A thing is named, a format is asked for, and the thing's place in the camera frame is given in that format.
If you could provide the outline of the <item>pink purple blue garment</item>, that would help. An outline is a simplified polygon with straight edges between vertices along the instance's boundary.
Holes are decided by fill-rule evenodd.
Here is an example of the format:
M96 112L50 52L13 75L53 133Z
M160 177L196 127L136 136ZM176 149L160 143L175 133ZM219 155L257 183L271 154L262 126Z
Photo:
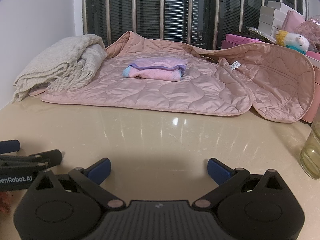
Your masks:
M187 68L187 60L176 57L147 57L132 61L123 76L162 81L180 81Z

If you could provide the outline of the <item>stack of white boxes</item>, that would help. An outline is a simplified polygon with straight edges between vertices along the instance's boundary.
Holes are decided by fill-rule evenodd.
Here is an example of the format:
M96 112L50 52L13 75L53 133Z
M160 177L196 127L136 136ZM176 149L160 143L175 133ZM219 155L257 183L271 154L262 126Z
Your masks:
M281 30L288 10L294 10L282 2L268 1L267 6L260 7L258 29L274 37Z

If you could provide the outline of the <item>steel window railing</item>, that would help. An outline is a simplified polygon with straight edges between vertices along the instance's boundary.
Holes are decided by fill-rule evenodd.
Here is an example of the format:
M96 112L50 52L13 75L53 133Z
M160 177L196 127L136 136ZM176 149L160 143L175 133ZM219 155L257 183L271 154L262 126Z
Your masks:
M260 8L270 2L308 14L308 0L82 0L83 28L105 45L133 31L146 38L219 49L227 34L247 35L256 28Z

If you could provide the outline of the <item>pink pouch bag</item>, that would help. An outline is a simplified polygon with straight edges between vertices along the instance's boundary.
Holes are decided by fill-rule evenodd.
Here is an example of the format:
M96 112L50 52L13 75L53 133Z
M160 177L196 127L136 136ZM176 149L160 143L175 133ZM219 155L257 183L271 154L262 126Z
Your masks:
M305 21L305 17L295 10L288 10L283 25L282 30L289 33L294 33L294 30Z

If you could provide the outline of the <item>beige knitted fringed blanket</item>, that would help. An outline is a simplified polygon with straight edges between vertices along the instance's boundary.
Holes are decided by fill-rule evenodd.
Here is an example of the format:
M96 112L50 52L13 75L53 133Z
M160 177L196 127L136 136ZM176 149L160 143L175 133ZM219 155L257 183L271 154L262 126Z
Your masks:
M20 72L14 82L13 101L23 100L34 89L77 90L96 75L107 53L103 39L94 34L64 38L45 49Z

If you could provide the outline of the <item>clear pink plastic bag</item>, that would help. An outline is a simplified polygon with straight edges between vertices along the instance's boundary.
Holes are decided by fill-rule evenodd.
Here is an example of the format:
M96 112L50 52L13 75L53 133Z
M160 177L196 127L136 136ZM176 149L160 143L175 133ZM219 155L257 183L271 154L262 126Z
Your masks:
M309 50L319 53L320 46L320 22L319 15L312 16L305 22L301 23L293 31L294 33L303 35L310 43Z

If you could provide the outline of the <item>pink quilted jacket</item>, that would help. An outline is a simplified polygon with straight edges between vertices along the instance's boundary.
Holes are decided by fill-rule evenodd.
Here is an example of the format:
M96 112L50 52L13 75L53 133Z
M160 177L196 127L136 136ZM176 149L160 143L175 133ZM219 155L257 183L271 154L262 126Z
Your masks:
M41 100L213 116L236 116L253 108L267 120L292 123L309 110L315 92L315 71L309 59L273 44L205 50L129 31L106 53L88 85L71 91L46 90ZM147 57L184 59L187 68L176 82L123 76L132 61Z

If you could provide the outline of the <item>yellow white plush toy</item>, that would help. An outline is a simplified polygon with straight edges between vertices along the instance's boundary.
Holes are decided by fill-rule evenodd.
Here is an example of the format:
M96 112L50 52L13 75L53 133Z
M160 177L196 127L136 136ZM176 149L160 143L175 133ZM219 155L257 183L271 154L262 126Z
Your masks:
M275 33L276 44L306 54L310 46L309 41L300 34L279 30Z

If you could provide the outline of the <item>clear glass with liquid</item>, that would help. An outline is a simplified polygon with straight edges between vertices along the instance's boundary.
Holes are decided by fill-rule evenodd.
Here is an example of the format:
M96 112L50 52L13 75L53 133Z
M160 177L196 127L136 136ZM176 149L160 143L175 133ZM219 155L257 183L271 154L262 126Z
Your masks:
M311 132L300 152L300 164L312 179L320 177L320 126L319 108L311 124Z

